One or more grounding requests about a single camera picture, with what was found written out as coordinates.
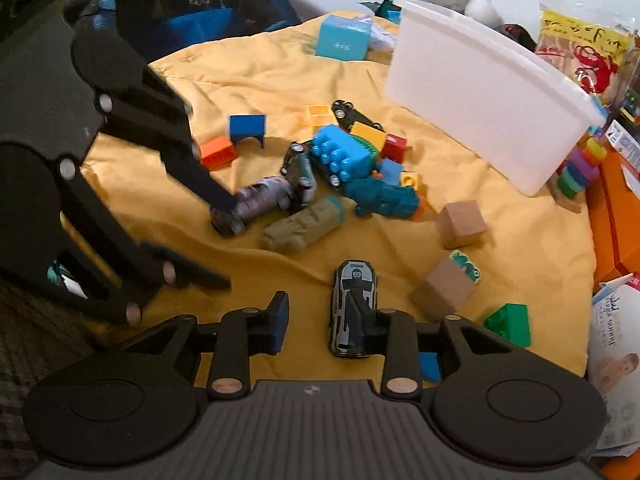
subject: plaid fabric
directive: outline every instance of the plaid fabric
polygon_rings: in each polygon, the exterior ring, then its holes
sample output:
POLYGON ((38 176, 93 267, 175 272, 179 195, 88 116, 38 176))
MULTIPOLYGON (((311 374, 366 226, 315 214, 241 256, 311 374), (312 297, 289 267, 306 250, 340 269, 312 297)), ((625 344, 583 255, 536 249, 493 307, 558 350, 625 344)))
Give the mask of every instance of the plaid fabric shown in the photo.
POLYGON ((91 352, 78 317, 0 280, 0 479, 38 461, 20 416, 29 390, 91 352))

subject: toy car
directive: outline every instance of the toy car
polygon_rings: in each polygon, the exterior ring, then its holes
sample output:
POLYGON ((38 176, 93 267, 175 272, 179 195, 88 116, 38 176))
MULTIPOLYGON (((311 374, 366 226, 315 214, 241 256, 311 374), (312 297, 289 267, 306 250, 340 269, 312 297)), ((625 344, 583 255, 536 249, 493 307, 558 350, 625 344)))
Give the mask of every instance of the toy car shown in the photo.
POLYGON ((292 202, 289 208, 290 213, 297 213, 311 203, 318 188, 309 161, 309 148, 299 142, 292 142, 284 156, 280 174, 291 187, 303 188, 303 192, 296 196, 299 200, 292 202))
POLYGON ((340 199, 328 195, 295 215, 267 226, 260 241, 270 251, 303 251, 337 228, 344 222, 344 216, 344 205, 340 199))
POLYGON ((341 99, 334 101, 334 104, 331 105, 331 110, 334 112, 335 118, 338 119, 340 127, 347 132, 351 131, 353 123, 362 123, 381 132, 385 131, 382 124, 375 123, 366 115, 361 114, 354 108, 353 103, 348 101, 342 101, 341 99))
POLYGON ((322 179, 331 186, 331 188, 340 191, 342 189, 342 181, 340 180, 340 177, 331 173, 331 170, 329 170, 329 168, 326 167, 319 158, 311 153, 313 143, 313 140, 304 142, 304 146, 308 150, 308 158, 309 162, 311 162, 311 167, 317 174, 322 176, 322 179))
POLYGON ((238 204, 229 213, 211 210, 211 222, 223 236, 234 236, 246 231, 246 223, 276 207, 290 212, 293 204, 301 203, 308 191, 308 179, 300 178, 295 186, 280 176, 267 176, 251 186, 238 189, 238 204))
POLYGON ((347 260, 335 271, 334 290, 331 294, 329 322, 329 350, 338 357, 366 357, 354 338, 361 326, 347 326, 346 295, 348 290, 358 290, 371 310, 378 302, 378 277, 376 271, 362 260, 347 260))

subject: silver toy car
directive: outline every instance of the silver toy car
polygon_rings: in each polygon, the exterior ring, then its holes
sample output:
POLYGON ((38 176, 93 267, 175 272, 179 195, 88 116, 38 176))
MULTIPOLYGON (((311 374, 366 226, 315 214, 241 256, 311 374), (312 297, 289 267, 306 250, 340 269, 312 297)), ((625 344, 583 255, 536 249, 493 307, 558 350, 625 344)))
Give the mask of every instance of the silver toy car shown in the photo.
POLYGON ((329 349, 339 357, 366 357, 367 354, 356 343, 361 337, 354 337, 361 326, 348 326, 346 316, 346 295, 348 290, 362 293, 371 310, 378 304, 378 277, 368 262, 347 260, 335 271, 334 290, 331 296, 331 316, 329 322, 329 349))

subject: beige toy figure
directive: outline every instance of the beige toy figure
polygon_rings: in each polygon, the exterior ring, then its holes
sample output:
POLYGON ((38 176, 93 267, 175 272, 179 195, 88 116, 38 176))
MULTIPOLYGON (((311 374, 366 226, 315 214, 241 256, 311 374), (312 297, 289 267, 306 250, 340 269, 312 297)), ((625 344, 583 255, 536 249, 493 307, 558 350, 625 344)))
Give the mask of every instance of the beige toy figure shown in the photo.
POLYGON ((269 251, 303 251, 342 222, 344 205, 329 195, 295 215, 267 226, 260 242, 269 251))
POLYGON ((640 364, 638 354, 627 354, 620 359, 605 357, 596 362, 594 366, 596 374, 594 386, 601 395, 607 394, 618 385, 623 377, 635 371, 638 364, 640 364))

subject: teal box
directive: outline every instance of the teal box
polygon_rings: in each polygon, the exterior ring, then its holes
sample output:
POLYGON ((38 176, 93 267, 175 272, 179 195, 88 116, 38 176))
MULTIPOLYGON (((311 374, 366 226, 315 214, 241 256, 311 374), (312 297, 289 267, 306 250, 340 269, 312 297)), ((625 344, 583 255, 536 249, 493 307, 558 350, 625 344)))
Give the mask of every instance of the teal box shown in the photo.
POLYGON ((320 27, 316 56, 361 61, 367 55, 371 24, 330 14, 320 27))

